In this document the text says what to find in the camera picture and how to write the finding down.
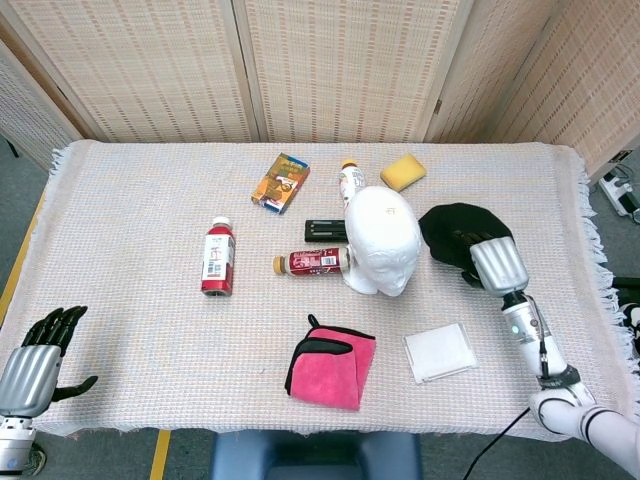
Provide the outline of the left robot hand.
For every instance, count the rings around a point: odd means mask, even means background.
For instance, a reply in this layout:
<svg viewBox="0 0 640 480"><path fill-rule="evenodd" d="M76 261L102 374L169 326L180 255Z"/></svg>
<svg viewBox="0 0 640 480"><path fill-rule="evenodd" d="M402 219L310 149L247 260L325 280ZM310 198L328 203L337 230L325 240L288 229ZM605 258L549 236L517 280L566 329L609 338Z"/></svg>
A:
<svg viewBox="0 0 640 480"><path fill-rule="evenodd" d="M97 383L92 375L77 385L58 385L74 331L87 310L82 305L59 307L30 327L0 376L0 416L37 418L51 404L80 396Z"/></svg>

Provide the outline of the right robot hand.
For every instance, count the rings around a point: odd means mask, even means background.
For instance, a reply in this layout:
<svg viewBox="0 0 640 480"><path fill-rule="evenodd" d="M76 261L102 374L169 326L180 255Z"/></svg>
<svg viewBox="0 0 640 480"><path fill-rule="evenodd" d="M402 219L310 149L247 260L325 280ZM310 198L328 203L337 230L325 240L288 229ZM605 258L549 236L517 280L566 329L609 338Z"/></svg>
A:
<svg viewBox="0 0 640 480"><path fill-rule="evenodd" d="M467 284L495 297L526 289L530 277L508 229L480 232L458 229L454 238L467 260L461 272Z"/></svg>

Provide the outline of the black cap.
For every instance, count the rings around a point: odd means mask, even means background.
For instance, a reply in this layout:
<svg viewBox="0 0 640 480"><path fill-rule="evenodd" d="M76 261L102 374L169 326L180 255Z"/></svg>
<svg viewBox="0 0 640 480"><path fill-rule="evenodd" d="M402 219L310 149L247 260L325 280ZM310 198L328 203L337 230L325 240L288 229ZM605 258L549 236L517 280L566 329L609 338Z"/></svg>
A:
<svg viewBox="0 0 640 480"><path fill-rule="evenodd" d="M418 223L431 256L460 268L463 279L476 288L482 285L471 247L487 240L513 237L511 230L491 211L461 202L435 206Z"/></svg>

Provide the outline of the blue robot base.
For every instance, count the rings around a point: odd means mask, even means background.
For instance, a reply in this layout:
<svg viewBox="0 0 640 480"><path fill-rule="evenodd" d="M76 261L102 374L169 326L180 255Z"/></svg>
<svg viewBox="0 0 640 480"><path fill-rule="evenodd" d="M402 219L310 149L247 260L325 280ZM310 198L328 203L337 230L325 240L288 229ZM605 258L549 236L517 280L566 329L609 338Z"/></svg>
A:
<svg viewBox="0 0 640 480"><path fill-rule="evenodd" d="M218 434L209 480L423 480L420 437L386 431Z"/></svg>

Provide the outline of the clear plastic square case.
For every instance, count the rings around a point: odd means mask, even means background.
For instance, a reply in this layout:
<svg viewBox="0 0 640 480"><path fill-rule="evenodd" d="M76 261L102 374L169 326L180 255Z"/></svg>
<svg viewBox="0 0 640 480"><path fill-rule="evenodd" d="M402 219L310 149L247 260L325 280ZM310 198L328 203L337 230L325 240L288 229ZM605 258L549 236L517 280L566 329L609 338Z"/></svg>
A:
<svg viewBox="0 0 640 480"><path fill-rule="evenodd" d="M403 337L416 384L474 369L478 360L461 322Z"/></svg>

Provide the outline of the beige woven tablecloth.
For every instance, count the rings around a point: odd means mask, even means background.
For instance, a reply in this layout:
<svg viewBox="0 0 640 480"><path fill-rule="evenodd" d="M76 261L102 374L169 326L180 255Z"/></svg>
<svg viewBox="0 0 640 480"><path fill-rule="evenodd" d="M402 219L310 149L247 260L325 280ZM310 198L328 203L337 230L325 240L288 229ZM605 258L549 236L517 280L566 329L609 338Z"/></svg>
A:
<svg viewBox="0 0 640 480"><path fill-rule="evenodd" d="M251 201L280 153L310 166L283 214ZM626 339L613 314L601 248L589 223L583 162L572 149L520 144L134 144L82 140L54 158L46 199L0 329L0 368L29 327L84 305L60 383L96 375L86 394L37 418L44 432L249 428L494 433L547 439L522 418L538 388L501 301L423 253L404 292L361 295L338 275L292 278L272 259L304 245L304 223L339 218L338 175L354 159L370 184L413 154L427 175L405 199L417 215L467 202L512 231L564 358L600 404L635 412ZM233 291L205 296L205 235L228 217ZM284 389L308 315L377 340L357 411L310 405ZM461 322L474 369L416 384L403 337Z"/></svg>

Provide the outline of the yellow sponge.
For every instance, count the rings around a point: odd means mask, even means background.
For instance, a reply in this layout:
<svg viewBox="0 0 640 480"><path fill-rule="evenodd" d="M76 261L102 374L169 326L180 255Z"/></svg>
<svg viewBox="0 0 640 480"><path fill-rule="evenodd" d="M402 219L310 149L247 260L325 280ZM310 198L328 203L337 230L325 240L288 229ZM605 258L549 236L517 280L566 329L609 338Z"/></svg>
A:
<svg viewBox="0 0 640 480"><path fill-rule="evenodd" d="M401 192L424 178L426 174L427 170L422 163L413 154L408 153L386 166L381 171L380 178L387 187Z"/></svg>

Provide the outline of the white power strip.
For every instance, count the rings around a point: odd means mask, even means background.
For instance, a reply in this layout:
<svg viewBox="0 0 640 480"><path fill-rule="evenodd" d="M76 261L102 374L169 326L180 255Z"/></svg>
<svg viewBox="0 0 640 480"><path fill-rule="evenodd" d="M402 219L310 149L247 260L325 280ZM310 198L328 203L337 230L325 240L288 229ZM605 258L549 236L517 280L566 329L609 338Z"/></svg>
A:
<svg viewBox="0 0 640 480"><path fill-rule="evenodd" d="M629 183L611 173L605 174L598 184L619 216L633 217L640 212L640 198Z"/></svg>

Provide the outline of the white drink bottle yellow cap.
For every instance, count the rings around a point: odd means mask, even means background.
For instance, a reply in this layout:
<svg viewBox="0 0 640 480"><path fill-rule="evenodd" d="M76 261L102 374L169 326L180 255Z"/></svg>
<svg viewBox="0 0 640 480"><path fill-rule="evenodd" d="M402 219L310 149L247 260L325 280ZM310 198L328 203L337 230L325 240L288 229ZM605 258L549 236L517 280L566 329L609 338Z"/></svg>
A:
<svg viewBox="0 0 640 480"><path fill-rule="evenodd" d="M344 160L339 174L339 190L344 208L347 208L353 197L365 187L365 176L357 162L351 158Z"/></svg>

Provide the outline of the black rectangular box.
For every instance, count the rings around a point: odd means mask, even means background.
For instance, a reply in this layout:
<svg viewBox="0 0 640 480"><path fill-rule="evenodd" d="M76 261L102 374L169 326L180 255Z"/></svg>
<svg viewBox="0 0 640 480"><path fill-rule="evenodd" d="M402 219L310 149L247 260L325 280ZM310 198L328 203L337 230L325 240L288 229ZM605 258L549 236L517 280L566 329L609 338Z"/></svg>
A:
<svg viewBox="0 0 640 480"><path fill-rule="evenodd" d="M343 220L306 220L304 240L307 243L348 241Z"/></svg>

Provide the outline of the brown coffee bottle yellow cap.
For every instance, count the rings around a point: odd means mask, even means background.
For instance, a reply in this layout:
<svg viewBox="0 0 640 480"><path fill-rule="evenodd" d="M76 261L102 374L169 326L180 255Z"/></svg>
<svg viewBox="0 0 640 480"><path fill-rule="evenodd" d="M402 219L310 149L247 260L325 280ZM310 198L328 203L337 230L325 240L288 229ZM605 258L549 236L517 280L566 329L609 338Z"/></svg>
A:
<svg viewBox="0 0 640 480"><path fill-rule="evenodd" d="M272 260L276 274L310 276L343 274L350 270L351 256L347 247L294 251L277 255Z"/></svg>

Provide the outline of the pink cloth black trim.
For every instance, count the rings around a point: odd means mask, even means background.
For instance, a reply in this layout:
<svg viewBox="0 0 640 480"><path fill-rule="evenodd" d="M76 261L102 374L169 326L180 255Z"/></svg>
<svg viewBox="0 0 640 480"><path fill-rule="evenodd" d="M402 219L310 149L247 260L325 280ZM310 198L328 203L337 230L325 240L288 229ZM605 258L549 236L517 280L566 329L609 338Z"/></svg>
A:
<svg viewBox="0 0 640 480"><path fill-rule="evenodd" d="M376 338L357 330L321 324L296 345L284 388L303 402L357 411L376 351Z"/></svg>

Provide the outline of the red drink bottle white cap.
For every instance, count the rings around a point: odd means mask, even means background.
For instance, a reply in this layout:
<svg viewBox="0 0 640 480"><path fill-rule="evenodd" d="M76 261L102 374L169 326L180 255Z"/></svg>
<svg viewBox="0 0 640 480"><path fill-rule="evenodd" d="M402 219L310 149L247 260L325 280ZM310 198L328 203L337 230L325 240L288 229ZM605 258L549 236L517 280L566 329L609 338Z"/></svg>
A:
<svg viewBox="0 0 640 480"><path fill-rule="evenodd" d="M230 296L233 291L235 237L228 217L218 216L205 235L201 292L205 296Z"/></svg>

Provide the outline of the orange cardboard snack box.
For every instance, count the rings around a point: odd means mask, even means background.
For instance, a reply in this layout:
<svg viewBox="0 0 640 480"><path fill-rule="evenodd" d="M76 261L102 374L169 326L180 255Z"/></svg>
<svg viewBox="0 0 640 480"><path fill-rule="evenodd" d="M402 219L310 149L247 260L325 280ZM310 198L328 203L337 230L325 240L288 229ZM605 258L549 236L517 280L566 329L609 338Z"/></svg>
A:
<svg viewBox="0 0 640 480"><path fill-rule="evenodd" d="M310 166L280 153L251 194L251 201L271 212L283 214L310 173Z"/></svg>

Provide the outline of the woven folding screen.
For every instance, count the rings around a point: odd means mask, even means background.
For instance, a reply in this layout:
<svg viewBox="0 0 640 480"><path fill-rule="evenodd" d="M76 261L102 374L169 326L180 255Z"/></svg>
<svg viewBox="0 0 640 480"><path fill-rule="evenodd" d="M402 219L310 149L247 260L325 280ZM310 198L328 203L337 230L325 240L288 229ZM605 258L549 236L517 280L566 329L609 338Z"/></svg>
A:
<svg viewBox="0 0 640 480"><path fill-rule="evenodd" d="M0 0L71 137L640 148L640 0Z"/></svg>

